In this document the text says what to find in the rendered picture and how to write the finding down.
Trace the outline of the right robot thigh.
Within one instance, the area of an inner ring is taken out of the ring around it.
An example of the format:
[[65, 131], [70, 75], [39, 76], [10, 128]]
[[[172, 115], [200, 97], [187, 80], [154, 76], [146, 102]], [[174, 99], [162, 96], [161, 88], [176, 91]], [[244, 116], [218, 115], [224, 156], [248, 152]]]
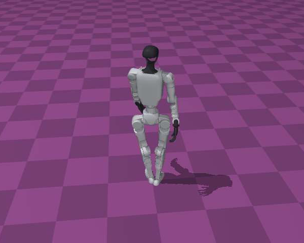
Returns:
[[170, 132], [170, 117], [166, 114], [159, 114], [159, 143], [155, 148], [155, 155], [161, 157], [163, 148], [166, 148]]

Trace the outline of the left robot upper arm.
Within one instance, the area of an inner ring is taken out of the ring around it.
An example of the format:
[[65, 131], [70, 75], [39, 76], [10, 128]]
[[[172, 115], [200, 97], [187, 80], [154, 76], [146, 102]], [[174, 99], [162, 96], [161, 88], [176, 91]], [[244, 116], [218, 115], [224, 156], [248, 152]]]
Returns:
[[130, 86], [132, 88], [132, 93], [137, 93], [136, 75], [137, 75], [138, 70], [139, 69], [137, 69], [137, 68], [131, 68], [128, 75], [127, 75], [127, 78], [129, 79]]

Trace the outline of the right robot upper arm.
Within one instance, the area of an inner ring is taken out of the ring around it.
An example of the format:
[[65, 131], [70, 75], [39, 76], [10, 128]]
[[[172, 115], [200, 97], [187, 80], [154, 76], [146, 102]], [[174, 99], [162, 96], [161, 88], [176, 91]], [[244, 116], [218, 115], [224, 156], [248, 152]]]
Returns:
[[170, 72], [162, 72], [163, 81], [166, 83], [167, 87], [167, 102], [175, 103], [175, 83], [174, 75]]

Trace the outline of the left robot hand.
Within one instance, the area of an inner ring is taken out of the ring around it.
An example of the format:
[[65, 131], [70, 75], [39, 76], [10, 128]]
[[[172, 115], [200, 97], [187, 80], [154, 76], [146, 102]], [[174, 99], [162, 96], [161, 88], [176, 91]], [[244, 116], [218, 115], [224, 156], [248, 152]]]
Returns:
[[135, 102], [135, 104], [136, 104], [136, 106], [138, 106], [138, 109], [141, 111], [141, 113], [143, 114], [143, 110], [144, 110], [144, 108], [146, 108], [146, 107], [144, 107], [142, 104], [141, 104], [141, 101], [140, 101], [140, 104], [139, 104], [139, 102]]

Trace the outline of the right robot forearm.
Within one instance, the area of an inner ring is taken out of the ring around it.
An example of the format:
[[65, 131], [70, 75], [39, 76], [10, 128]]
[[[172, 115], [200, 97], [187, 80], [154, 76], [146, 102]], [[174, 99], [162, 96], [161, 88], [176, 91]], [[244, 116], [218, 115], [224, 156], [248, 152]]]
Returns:
[[170, 105], [170, 109], [171, 109], [171, 117], [172, 117], [173, 124], [174, 124], [175, 119], [178, 120], [178, 124], [179, 124], [178, 103], [177, 103], [177, 96], [176, 95], [175, 95], [175, 103], [172, 103]]

